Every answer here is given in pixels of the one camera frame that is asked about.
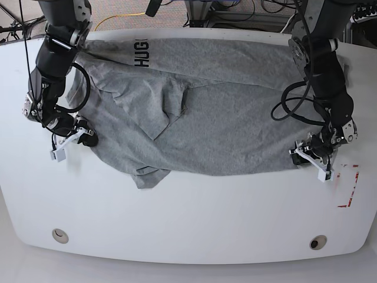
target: t-shirt sleeve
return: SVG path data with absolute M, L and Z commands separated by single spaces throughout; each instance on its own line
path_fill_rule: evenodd
M 152 189 L 157 186 L 157 184 L 160 183 L 169 173 L 169 170 L 156 169 L 151 173 L 144 175 L 131 175 L 131 177 L 139 189 Z

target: black lettering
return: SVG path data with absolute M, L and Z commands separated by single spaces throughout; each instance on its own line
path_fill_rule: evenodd
M 142 59 L 149 59 L 149 52 L 148 51 L 136 51 L 135 52 L 136 58 L 142 58 Z
M 149 44 L 147 42 L 136 42 L 134 44 L 135 50 L 148 50 Z
M 149 68 L 149 60 L 146 60 L 146 59 L 136 59 L 135 58 L 135 66 L 136 67 Z

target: metal stand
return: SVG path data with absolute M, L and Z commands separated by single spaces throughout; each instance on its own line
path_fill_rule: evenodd
M 346 28 L 343 32 L 343 42 L 344 43 L 353 43 L 353 30 L 352 30 L 352 22 L 349 21 Z
M 251 14 L 245 12 L 232 11 L 211 11 L 209 18 L 209 11 L 213 1 L 199 1 L 191 0 L 185 1 L 190 27 L 195 28 L 211 28 L 216 24 L 239 24 L 239 23 L 253 23 L 257 25 L 272 25 L 276 27 L 283 27 L 289 19 L 289 15 L 276 14 Z

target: yellow cable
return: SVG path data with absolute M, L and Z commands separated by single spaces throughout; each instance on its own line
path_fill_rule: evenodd
M 103 19 L 94 29 L 94 31 L 97 30 L 97 28 L 100 26 L 100 24 L 102 24 L 104 21 L 107 21 L 108 19 L 111 19 L 111 18 L 115 18 L 115 17 L 128 17 L 128 16 L 141 16 L 141 15 L 145 15 L 145 13 L 139 13 L 139 14 L 124 14 L 124 15 L 114 15 L 114 16 L 111 16 L 111 17 L 108 17 L 106 19 Z

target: floor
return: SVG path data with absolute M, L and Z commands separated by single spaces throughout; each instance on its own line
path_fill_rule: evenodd
M 16 0 L 0 0 L 0 3 L 7 7 L 17 17 L 19 13 L 19 3 Z M 93 28 L 104 18 L 117 14 L 134 14 L 145 12 L 149 0 L 90 0 L 92 6 Z M 224 5 L 230 5 L 232 1 L 222 1 Z M 255 3 L 256 12 L 264 12 L 260 5 L 260 0 L 241 0 L 241 3 L 232 8 L 235 11 L 249 11 L 253 10 L 253 3 Z M 266 2 L 267 9 L 271 11 L 276 10 L 276 4 Z M 24 20 L 38 18 L 42 15 L 42 11 L 37 1 L 22 0 L 22 9 L 24 12 Z M 280 14 L 291 14 L 291 9 L 284 9 Z M 182 27 L 186 22 L 186 6 L 183 1 L 176 0 L 169 5 L 162 6 L 154 18 L 148 16 L 137 17 L 120 17 L 105 21 L 100 25 L 98 30 L 108 29 L 125 29 L 125 28 L 147 28 L 147 27 Z M 0 26 L 10 26 L 12 19 L 6 13 L 0 10 Z M 32 35 L 43 34 L 44 24 L 40 24 L 33 29 Z M 0 39 L 7 36 L 7 34 L 0 34 Z

